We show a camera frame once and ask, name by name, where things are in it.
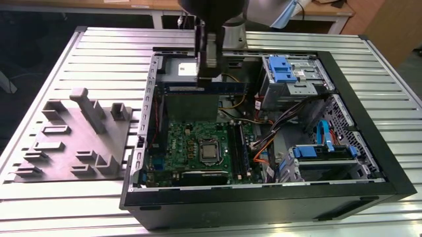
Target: dark floor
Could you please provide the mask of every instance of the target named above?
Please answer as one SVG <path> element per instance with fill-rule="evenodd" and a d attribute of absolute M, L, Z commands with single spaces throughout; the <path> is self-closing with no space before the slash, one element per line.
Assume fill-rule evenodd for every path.
<path fill-rule="evenodd" d="M 178 16 L 163 19 L 166 28 L 176 29 Z M 108 14 L 19 13 L 0 12 L 0 71 L 12 78 L 19 88 L 15 94 L 0 90 L 0 153 L 20 124 L 31 103 L 43 86 L 76 26 L 152 28 L 150 16 Z M 259 24 L 248 24 L 247 30 L 269 31 Z M 303 32 L 291 21 L 286 32 Z M 413 53 L 398 68 L 403 79 L 422 96 L 422 58 Z"/>

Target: wooden desk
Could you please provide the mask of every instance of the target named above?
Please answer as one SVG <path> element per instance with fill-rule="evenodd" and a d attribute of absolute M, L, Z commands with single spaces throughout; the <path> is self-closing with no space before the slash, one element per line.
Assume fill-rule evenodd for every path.
<path fill-rule="evenodd" d="M 17 11 L 147 14 L 152 16 L 154 27 L 162 29 L 164 15 L 180 15 L 178 0 L 131 0 L 104 3 L 104 0 L 1 0 L 0 9 Z M 305 20 L 334 22 L 329 34 L 339 34 L 354 11 L 347 4 L 335 8 L 330 4 L 311 2 L 305 8 Z M 293 16 L 302 19 L 302 12 Z"/>

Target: yellow wire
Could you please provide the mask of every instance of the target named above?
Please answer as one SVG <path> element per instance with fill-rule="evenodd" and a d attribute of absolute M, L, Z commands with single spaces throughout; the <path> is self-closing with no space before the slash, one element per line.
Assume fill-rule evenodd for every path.
<path fill-rule="evenodd" d="M 226 108 L 218 108 L 218 109 L 219 109 L 219 110 L 230 110 L 230 109 L 236 108 L 236 107 L 238 107 L 238 106 L 243 103 L 244 98 L 246 98 L 246 95 L 243 95 L 243 97 L 242 97 L 242 100 L 240 100 L 239 104 L 236 104 L 236 105 L 234 105 L 234 106 L 230 106 L 230 107 L 226 107 Z"/>
<path fill-rule="evenodd" d="M 222 73 L 222 75 L 223 75 L 223 76 L 228 76 L 231 79 L 234 79 L 235 82 L 240 82 L 232 75 L 226 74 L 226 73 Z M 243 95 L 239 104 L 236 104 L 236 105 L 234 105 L 234 106 L 230 106 L 230 107 L 226 107 L 226 108 L 218 108 L 218 109 L 219 109 L 219 110 L 230 110 L 230 109 L 234 109 L 234 108 L 236 108 L 236 107 L 244 102 L 244 99 L 246 99 L 246 95 Z"/>
<path fill-rule="evenodd" d="M 222 76 L 228 76 L 235 82 L 240 82 L 231 74 L 222 73 Z"/>

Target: open computer tower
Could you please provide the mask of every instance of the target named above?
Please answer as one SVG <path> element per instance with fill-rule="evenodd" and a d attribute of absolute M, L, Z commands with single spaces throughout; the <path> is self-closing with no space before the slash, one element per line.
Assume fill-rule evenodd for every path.
<path fill-rule="evenodd" d="M 343 219 L 417 191 L 329 52 L 155 48 L 120 208 L 147 229 Z"/>

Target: motherboard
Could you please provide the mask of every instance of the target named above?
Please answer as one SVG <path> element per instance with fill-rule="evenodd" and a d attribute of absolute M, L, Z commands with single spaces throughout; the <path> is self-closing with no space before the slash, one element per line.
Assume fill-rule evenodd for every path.
<path fill-rule="evenodd" d="M 248 184 L 261 181 L 250 165 L 255 140 L 250 123 L 171 122 L 166 154 L 150 159 L 150 187 Z"/>

